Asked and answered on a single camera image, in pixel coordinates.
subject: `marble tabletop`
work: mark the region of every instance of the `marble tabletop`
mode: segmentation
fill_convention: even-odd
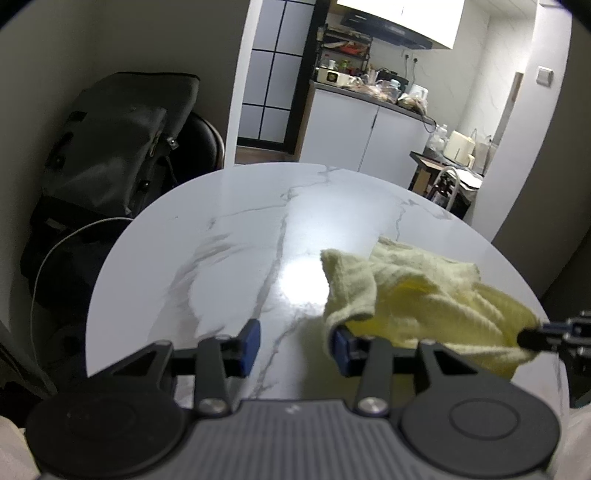
[[[251,376],[229,381],[241,398],[345,398],[322,345],[328,285],[319,253],[369,255],[380,235],[459,261],[482,280],[545,313],[513,266],[470,226],[434,203],[361,173],[312,164],[236,166],[164,195],[124,231],[103,266],[90,304],[87,370],[92,374],[154,340],[177,348],[235,335],[259,318],[261,347]],[[395,377],[398,401],[412,394]],[[521,366],[514,381],[564,416],[564,367],[550,354]],[[176,399],[188,405],[191,379]]]

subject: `wooden floor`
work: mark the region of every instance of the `wooden floor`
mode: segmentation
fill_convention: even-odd
[[[236,163],[248,165],[251,163],[267,163],[275,161],[294,161],[291,155],[274,150],[262,150],[260,148],[237,147]]]

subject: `ceiling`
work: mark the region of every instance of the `ceiling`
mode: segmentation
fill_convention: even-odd
[[[535,18],[536,0],[470,0],[492,17]]]

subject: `black range hood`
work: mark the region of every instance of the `black range hood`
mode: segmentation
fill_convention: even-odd
[[[433,48],[433,41],[424,35],[360,10],[348,9],[341,24],[360,33],[371,35],[373,38],[379,38],[410,50],[430,50]]]

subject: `white cable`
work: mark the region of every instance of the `white cable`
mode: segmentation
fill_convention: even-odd
[[[58,243],[56,243],[53,247],[51,247],[49,252],[47,252],[47,255],[45,256],[45,258],[41,262],[41,265],[39,265],[39,270],[37,270],[37,276],[35,277],[35,283],[33,284],[33,299],[31,300],[31,310],[29,313],[31,348],[33,349],[33,358],[35,359],[35,363],[37,365],[39,364],[39,361],[37,360],[37,351],[35,350],[35,340],[33,338],[33,309],[35,308],[35,295],[37,294],[37,283],[39,282],[39,276],[41,275],[41,269],[43,268],[43,265],[45,265],[45,262],[47,261],[49,256],[53,253],[53,251],[57,247],[59,247],[63,242],[65,242],[66,240],[72,238],[74,235],[77,235],[81,231],[86,230],[87,228],[89,228],[91,226],[98,225],[99,223],[110,222],[112,220],[127,220],[128,222],[131,222],[133,220],[133,218],[127,218],[127,217],[103,218],[102,220],[97,220],[96,222],[92,222],[92,223],[89,223],[88,225],[81,227],[78,230],[75,230],[72,233],[70,233],[70,235],[65,236]]]

